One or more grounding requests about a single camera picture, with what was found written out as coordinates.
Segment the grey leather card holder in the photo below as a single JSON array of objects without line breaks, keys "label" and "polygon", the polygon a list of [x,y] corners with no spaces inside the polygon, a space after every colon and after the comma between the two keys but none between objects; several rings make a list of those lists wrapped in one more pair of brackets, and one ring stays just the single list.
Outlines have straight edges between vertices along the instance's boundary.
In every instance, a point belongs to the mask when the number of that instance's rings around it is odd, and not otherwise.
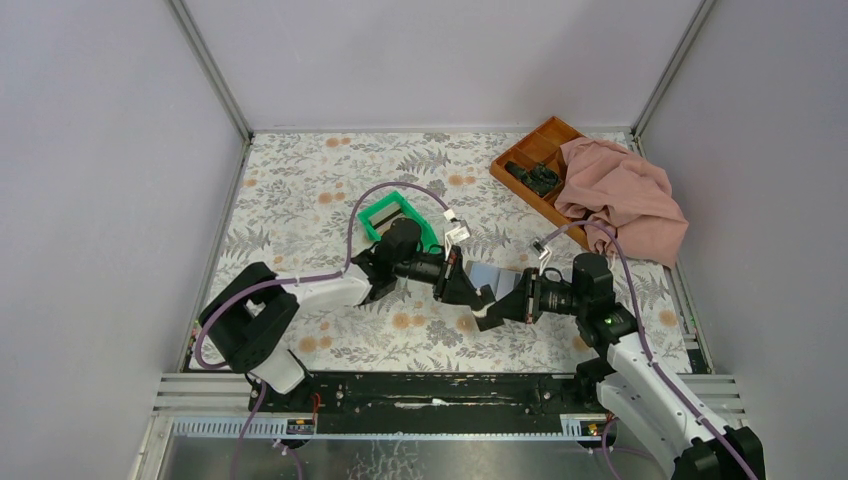
[{"label": "grey leather card holder", "polygon": [[496,301],[501,300],[520,283],[522,273],[516,270],[500,268],[492,264],[469,260],[465,271],[475,288],[488,285]]}]

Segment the green plastic bin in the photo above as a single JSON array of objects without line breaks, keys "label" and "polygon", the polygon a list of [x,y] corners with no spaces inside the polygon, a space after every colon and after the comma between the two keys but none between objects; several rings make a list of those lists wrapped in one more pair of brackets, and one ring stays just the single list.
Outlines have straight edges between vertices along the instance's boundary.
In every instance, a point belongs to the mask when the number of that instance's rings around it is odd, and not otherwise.
[{"label": "green plastic bin", "polygon": [[440,243],[430,223],[398,191],[393,191],[362,209],[356,214],[356,218],[364,227],[366,238],[371,242],[379,241],[395,220],[404,218],[419,225],[420,241],[425,249]]}]

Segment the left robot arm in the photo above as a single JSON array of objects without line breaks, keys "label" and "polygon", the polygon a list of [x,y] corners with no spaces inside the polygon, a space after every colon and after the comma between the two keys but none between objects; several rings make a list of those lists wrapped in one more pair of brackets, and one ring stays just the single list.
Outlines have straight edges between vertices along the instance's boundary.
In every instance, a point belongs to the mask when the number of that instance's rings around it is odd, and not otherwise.
[{"label": "left robot arm", "polygon": [[211,340],[233,372],[288,394],[307,377],[296,356],[281,344],[292,321],[313,311],[377,302],[401,278],[430,285],[440,303],[468,307],[482,331],[503,325],[493,290],[473,285],[460,247],[425,249],[421,236],[414,220],[395,220],[344,270],[304,279],[280,279],[266,264],[251,264],[202,312],[197,339]]}]

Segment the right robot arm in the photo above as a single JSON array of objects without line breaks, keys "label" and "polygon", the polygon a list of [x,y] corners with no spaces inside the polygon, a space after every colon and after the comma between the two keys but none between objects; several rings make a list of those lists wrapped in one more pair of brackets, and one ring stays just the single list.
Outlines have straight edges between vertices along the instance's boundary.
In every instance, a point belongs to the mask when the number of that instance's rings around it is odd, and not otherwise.
[{"label": "right robot arm", "polygon": [[554,268],[522,274],[471,266],[487,318],[533,323],[544,313],[574,317],[596,358],[580,363],[573,396],[612,413],[672,479],[763,479],[763,445],[751,428],[733,427],[679,376],[666,370],[636,316],[618,302],[607,260],[583,253],[571,278]]}]

